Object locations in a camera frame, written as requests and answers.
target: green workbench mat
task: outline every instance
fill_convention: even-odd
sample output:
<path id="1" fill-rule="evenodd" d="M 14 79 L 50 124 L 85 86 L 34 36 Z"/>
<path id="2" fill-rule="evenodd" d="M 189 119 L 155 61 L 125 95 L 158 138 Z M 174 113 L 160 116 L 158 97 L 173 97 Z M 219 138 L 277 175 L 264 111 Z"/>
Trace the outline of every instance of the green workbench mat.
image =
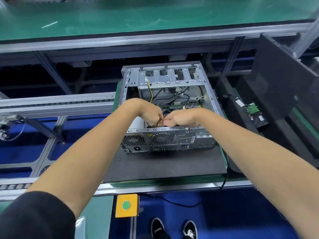
<path id="1" fill-rule="evenodd" d="M 9 5 L 0 41 L 305 20 L 319 0 L 100 0 Z"/>
<path id="2" fill-rule="evenodd" d="M 86 239 L 108 238 L 114 196 L 93 197 L 80 216 L 85 216 Z"/>

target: metal rail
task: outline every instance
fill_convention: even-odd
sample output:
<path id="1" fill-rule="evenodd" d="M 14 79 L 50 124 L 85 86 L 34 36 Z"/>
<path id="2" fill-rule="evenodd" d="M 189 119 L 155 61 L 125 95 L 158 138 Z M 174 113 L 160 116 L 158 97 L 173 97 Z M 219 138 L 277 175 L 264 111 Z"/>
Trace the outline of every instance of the metal rail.
<path id="1" fill-rule="evenodd" d="M 0 201 L 10 201 L 24 193 L 30 185 L 38 178 L 16 178 L 0 180 Z M 188 185 L 169 185 L 169 186 L 145 186 L 145 187 L 128 187 L 116 188 L 112 183 L 100 184 L 94 196 L 132 194 L 132 193 L 159 193 L 165 191 L 196 191 L 196 190 L 213 190 L 219 189 L 223 182 L 201 183 Z M 249 180 L 228 181 L 224 188 L 236 187 L 253 187 Z"/>
<path id="2" fill-rule="evenodd" d="M 117 37 L 94 38 L 94 39 L 1 44 L 0 53 L 110 47 L 110 46 L 122 46 L 122 45 L 137 45 L 137 44 L 159 44 L 159 43 L 216 40 L 216 39 L 233 39 L 235 37 L 240 37 L 240 36 L 246 36 L 250 38 L 250 37 L 258 37 L 263 32 L 268 34 L 269 36 L 289 36 L 289 35 L 296 35 L 297 33 L 306 33 L 309 31 L 311 27 L 312 27 L 312 23 L 299 23 L 299 24 L 255 26 L 255 27 L 231 28 L 231 29 L 221 29 L 221 30 L 197 31 L 197 32 L 179 32 L 179 33 L 165 33 L 165 34 L 152 34 L 152 35 L 117 36 Z"/>
<path id="3" fill-rule="evenodd" d="M 115 92 L 0 100 L 1 115 L 25 118 L 59 117 L 112 112 Z"/>

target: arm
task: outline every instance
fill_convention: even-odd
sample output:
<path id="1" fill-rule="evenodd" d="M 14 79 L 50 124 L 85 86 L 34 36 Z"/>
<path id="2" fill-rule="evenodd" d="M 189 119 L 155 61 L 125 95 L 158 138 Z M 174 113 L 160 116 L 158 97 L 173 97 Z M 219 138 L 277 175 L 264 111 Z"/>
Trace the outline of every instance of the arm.
<path id="1" fill-rule="evenodd" d="M 63 201 L 78 218 L 103 180 L 130 127 L 140 116 L 161 125 L 162 110 L 147 101 L 130 99 L 76 141 L 27 190 L 48 192 Z"/>
<path id="2" fill-rule="evenodd" d="M 163 125 L 205 127 L 254 186 L 304 238 L 319 235 L 319 171 L 282 146 L 203 108 L 173 111 Z"/>

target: hand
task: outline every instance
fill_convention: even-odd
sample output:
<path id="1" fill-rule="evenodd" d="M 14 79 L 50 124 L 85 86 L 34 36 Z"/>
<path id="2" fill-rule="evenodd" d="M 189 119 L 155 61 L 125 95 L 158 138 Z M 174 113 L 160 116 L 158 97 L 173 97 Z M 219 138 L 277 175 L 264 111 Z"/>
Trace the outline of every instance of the hand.
<path id="1" fill-rule="evenodd" d="M 163 113 L 158 106 L 139 98 L 129 99 L 125 103 L 129 106 L 136 106 L 137 116 L 146 121 L 149 126 L 162 126 Z"/>
<path id="2" fill-rule="evenodd" d="M 186 110 L 172 111 L 164 118 L 163 126 L 200 126 L 196 121 L 198 114 L 203 108 L 191 108 Z"/>

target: green button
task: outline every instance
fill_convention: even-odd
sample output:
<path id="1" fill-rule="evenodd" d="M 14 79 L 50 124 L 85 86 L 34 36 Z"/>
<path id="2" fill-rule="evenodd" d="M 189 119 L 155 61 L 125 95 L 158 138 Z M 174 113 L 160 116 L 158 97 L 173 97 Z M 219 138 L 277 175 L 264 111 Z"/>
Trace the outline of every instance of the green button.
<path id="1" fill-rule="evenodd" d="M 123 202 L 123 204 L 122 204 L 122 208 L 124 209 L 124 210 L 127 210 L 128 208 L 130 208 L 130 206 L 131 206 L 131 204 L 130 204 L 130 202 L 129 201 L 124 201 Z"/>

